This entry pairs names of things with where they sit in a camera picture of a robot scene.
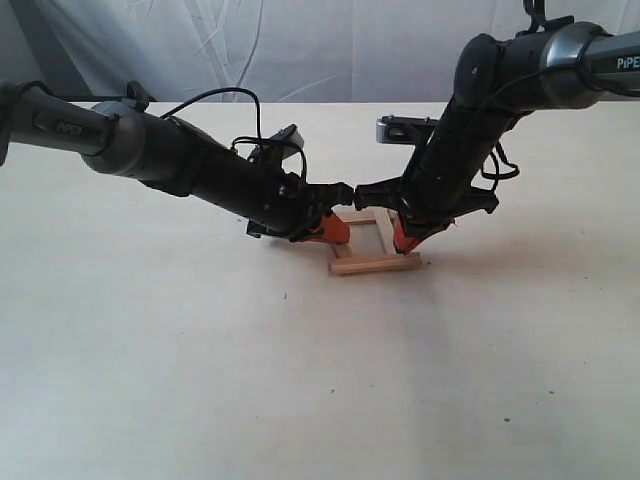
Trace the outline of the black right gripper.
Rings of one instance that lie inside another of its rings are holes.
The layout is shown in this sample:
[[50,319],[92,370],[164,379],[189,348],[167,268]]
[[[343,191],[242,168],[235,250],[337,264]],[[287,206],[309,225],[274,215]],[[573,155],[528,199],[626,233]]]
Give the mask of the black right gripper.
[[414,151],[401,176],[355,189],[354,205],[396,211],[393,246],[409,254],[425,237],[446,230],[453,221],[477,210],[492,212],[496,195],[474,187],[472,180],[499,142],[499,116],[467,109],[450,101],[428,141]]

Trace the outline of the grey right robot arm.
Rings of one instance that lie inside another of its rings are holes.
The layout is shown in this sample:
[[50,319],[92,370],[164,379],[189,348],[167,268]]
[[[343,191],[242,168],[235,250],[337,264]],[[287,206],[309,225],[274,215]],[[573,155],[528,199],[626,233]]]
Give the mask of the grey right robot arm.
[[439,118],[379,118],[379,142],[414,151],[401,176],[357,186],[354,204],[395,211],[393,247],[406,255],[457,218],[495,210],[494,188],[472,181],[482,176],[498,185],[519,174],[517,165],[508,173],[484,168],[487,160],[496,167],[508,162],[500,140],[519,120],[539,110],[586,109],[607,93],[639,94],[637,32],[613,35],[566,19],[505,41],[479,34],[459,57],[453,94]]

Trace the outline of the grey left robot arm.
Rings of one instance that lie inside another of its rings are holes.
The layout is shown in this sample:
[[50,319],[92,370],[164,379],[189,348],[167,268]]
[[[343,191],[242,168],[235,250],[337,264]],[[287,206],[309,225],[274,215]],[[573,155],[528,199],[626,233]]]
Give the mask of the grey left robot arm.
[[295,125],[270,138],[249,138],[254,149],[243,158],[189,122],[146,108],[144,97],[129,94],[86,109],[56,97],[40,81],[4,81],[1,149],[15,142],[75,152],[97,173],[180,198],[195,196],[245,218],[254,238],[349,242],[349,226],[333,209],[352,203],[352,187],[311,184],[304,172],[282,166],[302,151]]

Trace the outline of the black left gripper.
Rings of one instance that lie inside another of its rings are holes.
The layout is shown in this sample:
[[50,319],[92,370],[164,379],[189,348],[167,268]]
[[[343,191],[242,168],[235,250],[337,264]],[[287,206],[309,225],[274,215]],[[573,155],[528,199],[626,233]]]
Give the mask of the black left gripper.
[[309,184],[280,168],[251,163],[232,151],[208,148],[192,194],[260,226],[261,235],[292,242],[346,245],[350,227],[333,211],[351,203],[342,183]]

